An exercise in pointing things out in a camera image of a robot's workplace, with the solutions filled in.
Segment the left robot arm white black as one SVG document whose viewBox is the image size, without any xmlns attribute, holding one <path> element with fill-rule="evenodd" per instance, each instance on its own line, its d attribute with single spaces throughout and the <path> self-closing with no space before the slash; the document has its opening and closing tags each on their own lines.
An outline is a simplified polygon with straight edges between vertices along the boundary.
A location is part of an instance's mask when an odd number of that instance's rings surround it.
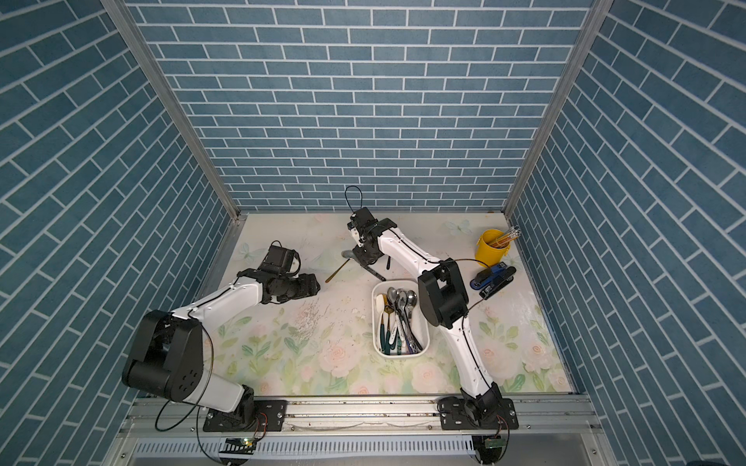
<svg viewBox="0 0 746 466">
<path fill-rule="evenodd" d="M 249 389 L 216 375 L 204 356 L 206 348 L 217 349 L 221 325 L 250 308 L 305 299 L 320 289 L 313 274 L 283 276 L 246 269 L 197 302 L 170 312 L 151 311 L 136 329 L 122 382 L 170 401 L 234 413 Z"/>
</svg>

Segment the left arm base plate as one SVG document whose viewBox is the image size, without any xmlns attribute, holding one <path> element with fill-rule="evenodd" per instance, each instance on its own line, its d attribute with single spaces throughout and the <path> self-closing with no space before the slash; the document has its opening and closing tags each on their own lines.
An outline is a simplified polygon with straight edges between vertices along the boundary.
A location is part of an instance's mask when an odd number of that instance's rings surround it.
<svg viewBox="0 0 746 466">
<path fill-rule="evenodd" d="M 250 398 L 231 413 L 210 409 L 203 430 L 210 433 L 279 432 L 289 403 L 283 399 Z"/>
</svg>

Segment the white plastic storage box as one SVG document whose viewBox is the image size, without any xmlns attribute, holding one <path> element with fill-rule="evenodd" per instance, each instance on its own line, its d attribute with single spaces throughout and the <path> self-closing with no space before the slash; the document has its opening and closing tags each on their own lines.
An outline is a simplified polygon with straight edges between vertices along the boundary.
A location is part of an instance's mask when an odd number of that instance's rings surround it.
<svg viewBox="0 0 746 466">
<path fill-rule="evenodd" d="M 378 294 L 388 296 L 388 316 L 375 308 Z M 388 359 L 414 358 L 429 348 L 429 324 L 420 309 L 418 285 L 410 280 L 386 281 L 372 291 L 373 345 Z"/>
</svg>

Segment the white ceramic spoon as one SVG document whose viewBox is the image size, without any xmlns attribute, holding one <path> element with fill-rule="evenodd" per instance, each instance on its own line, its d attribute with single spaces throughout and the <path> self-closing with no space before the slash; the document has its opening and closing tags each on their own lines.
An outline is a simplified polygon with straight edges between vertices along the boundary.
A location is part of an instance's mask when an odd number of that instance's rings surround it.
<svg viewBox="0 0 746 466">
<path fill-rule="evenodd" d="M 382 316 L 388 316 L 388 296 L 385 293 L 380 293 L 375 298 L 376 311 Z"/>
</svg>

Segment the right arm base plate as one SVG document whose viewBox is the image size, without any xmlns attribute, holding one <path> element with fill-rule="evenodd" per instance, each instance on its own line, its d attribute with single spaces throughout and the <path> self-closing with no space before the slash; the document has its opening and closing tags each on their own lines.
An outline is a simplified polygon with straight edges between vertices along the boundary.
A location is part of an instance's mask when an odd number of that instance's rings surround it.
<svg viewBox="0 0 746 466">
<path fill-rule="evenodd" d="M 439 399 L 436 407 L 443 430 L 513 431 L 520 427 L 514 403 L 509 398 L 493 404 L 486 414 L 473 403 L 456 396 Z"/>
</svg>

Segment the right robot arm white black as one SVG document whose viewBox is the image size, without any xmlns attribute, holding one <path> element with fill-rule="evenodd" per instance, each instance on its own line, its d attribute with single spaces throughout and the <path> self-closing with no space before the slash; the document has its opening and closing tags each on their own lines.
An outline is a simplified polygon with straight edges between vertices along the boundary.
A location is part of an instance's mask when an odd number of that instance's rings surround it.
<svg viewBox="0 0 746 466">
<path fill-rule="evenodd" d="M 497 383 L 482 362 L 469 322 L 468 295 L 456 260 L 440 259 L 410 241 L 391 219 L 376 219 L 366 208 L 353 213 L 348 229 L 359 263 L 389 256 L 418 280 L 419 304 L 427 322 L 444 336 L 456 362 L 464 409 L 472 421 L 496 419 L 504 407 Z"/>
</svg>

